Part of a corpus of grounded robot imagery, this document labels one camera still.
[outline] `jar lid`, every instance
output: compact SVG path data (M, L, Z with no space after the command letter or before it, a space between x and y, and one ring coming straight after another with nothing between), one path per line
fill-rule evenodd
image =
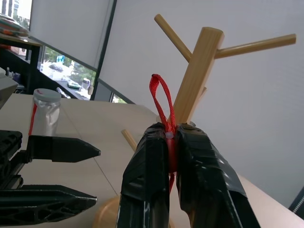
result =
M61 99L60 93L50 89L35 89L34 97L47 102L59 102Z

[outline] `glass window pane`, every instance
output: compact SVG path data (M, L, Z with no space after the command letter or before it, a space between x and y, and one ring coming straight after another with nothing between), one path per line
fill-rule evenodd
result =
M40 71L79 99L89 100L96 72L46 47Z
M12 2L13 15L10 16L12 16L21 26L29 29L32 0L13 0Z
M126 104L126 102L123 100L123 99L121 99L119 96L117 96L117 95L113 95L113 98L112 98L112 101L111 101L112 103L124 103L124 104Z

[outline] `round wooden base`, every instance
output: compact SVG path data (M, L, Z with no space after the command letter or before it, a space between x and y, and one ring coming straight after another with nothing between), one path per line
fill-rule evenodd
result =
M97 211L93 228L115 228L120 196L109 199ZM169 220L169 228L175 228L172 220Z

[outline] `tree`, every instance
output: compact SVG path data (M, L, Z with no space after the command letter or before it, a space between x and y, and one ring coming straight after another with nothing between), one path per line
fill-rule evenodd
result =
M123 99L121 99L119 96L117 96L115 94L113 95L112 102L113 103L124 103L124 104L126 104L126 102Z
M56 62L57 56L60 54L49 47L45 46L44 60L47 62Z
M94 72L93 70L90 70L79 63L75 63L74 70L70 78L81 85L84 78L89 79L91 83L93 83L95 75L96 72Z

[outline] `wooden mug tree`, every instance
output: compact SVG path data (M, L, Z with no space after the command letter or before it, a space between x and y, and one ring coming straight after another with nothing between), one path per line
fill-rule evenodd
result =
M219 49L224 39L223 31L216 28L203 27L193 53L191 53L160 14L156 15L154 20L172 41L179 52L189 62L174 102L176 124L190 122L198 102L207 90L205 84L215 59L282 47L295 44L296 42L296 35L291 34ZM122 130L122 134L135 151L137 145L130 132L125 129ZM119 198L120 197L117 196L110 199L100 208L96 214L93 225L94 228L115 227ZM169 226L171 228L174 227L172 221L170 221Z

